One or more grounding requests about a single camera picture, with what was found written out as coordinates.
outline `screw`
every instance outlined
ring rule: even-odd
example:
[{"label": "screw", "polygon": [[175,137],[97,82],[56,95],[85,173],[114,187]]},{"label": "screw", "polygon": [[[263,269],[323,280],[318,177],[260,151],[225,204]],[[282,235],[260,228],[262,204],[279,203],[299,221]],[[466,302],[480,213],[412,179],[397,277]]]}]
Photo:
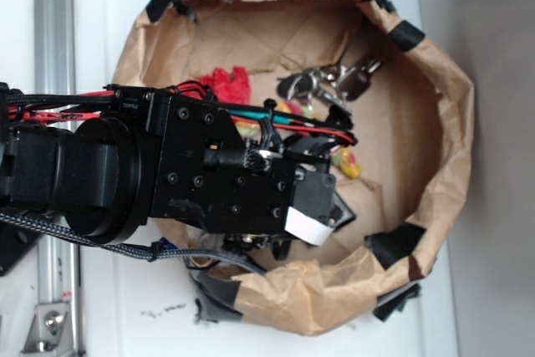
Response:
[{"label": "screw", "polygon": [[326,175],[323,182],[326,187],[333,187],[336,184],[336,178],[333,175]]},{"label": "screw", "polygon": [[180,120],[187,120],[190,117],[190,111],[187,108],[180,108],[176,111],[176,116]]},{"label": "screw", "polygon": [[202,187],[203,184],[204,184],[204,177],[202,176],[193,177],[193,186]]},{"label": "screw", "polygon": [[231,206],[231,214],[232,215],[237,215],[238,213],[240,213],[242,209],[240,208],[239,205],[232,205]]},{"label": "screw", "polygon": [[281,208],[273,208],[271,210],[271,216],[279,219],[282,215]]},{"label": "screw", "polygon": [[44,353],[45,351],[51,351],[53,348],[50,346],[50,343],[45,340],[38,341],[35,346],[35,351],[39,353]]},{"label": "screw", "polygon": [[171,184],[172,186],[178,183],[178,175],[174,171],[167,173],[166,179],[167,179],[167,182]]},{"label": "screw", "polygon": [[245,179],[245,177],[238,176],[237,179],[236,179],[236,184],[238,184],[240,187],[243,187],[243,186],[245,186],[246,181],[247,180]]},{"label": "screw", "polygon": [[64,317],[58,311],[50,311],[44,317],[44,325],[52,334],[57,332],[61,328],[61,325],[63,325],[63,323]]},{"label": "screw", "polygon": [[205,125],[213,125],[214,123],[214,115],[212,113],[206,113],[202,117],[202,121],[204,121]]}]

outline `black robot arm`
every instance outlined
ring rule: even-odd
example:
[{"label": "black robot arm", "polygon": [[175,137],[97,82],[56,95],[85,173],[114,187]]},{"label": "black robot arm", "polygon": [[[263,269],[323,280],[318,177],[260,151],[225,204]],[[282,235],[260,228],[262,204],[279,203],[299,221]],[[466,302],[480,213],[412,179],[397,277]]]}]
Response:
[{"label": "black robot arm", "polygon": [[[347,124],[222,104],[198,83],[85,96],[4,87],[0,98],[0,207],[64,215],[91,242],[123,242],[147,217],[258,243],[293,238],[290,212],[330,228],[354,218],[329,173],[329,152],[355,143]],[[85,121],[48,125],[68,120]],[[237,121],[259,124],[260,138],[244,139]]]}]

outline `white tag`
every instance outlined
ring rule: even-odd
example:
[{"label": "white tag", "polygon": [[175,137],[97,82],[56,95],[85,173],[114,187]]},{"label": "white tag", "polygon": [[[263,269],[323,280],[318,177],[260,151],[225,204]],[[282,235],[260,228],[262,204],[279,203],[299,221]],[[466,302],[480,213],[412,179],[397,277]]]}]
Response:
[{"label": "white tag", "polygon": [[284,230],[313,246],[321,246],[334,231],[332,227],[307,217],[293,207],[288,209]]}]

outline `key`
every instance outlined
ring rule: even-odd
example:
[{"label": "key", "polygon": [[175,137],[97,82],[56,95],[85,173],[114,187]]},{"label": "key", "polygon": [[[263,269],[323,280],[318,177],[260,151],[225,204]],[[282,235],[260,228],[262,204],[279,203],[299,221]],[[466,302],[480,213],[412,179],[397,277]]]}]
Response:
[{"label": "key", "polygon": [[343,100],[353,101],[369,88],[371,75],[382,63],[382,59],[372,56],[360,60],[354,67],[341,74],[336,82],[336,92]]},{"label": "key", "polygon": [[308,94],[312,86],[313,78],[310,75],[304,73],[292,74],[281,80],[277,86],[277,94],[285,100],[302,99]]},{"label": "key", "polygon": [[353,111],[348,107],[345,102],[339,99],[336,95],[327,91],[323,85],[322,81],[324,80],[324,73],[320,69],[306,69],[303,71],[306,75],[310,76],[312,79],[312,86],[309,88],[307,94],[299,93],[298,97],[305,100],[307,103],[314,97],[319,99],[321,102],[327,106],[337,106],[345,114],[352,116]]}]

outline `paper bag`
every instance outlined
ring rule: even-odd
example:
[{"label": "paper bag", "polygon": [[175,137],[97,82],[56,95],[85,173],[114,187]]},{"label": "paper bag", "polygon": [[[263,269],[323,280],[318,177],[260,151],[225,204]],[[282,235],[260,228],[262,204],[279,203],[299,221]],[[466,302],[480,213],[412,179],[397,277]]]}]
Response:
[{"label": "paper bag", "polygon": [[[473,85],[388,0],[152,0],[135,21],[114,82],[159,88],[240,65],[254,105],[276,97],[277,77],[371,49],[384,66],[350,104],[364,172],[337,184],[357,220],[321,247],[294,241],[283,262],[252,252],[265,276],[193,273],[202,314],[321,334],[411,295],[466,200]],[[159,226],[177,246],[196,245],[181,223]]]}]

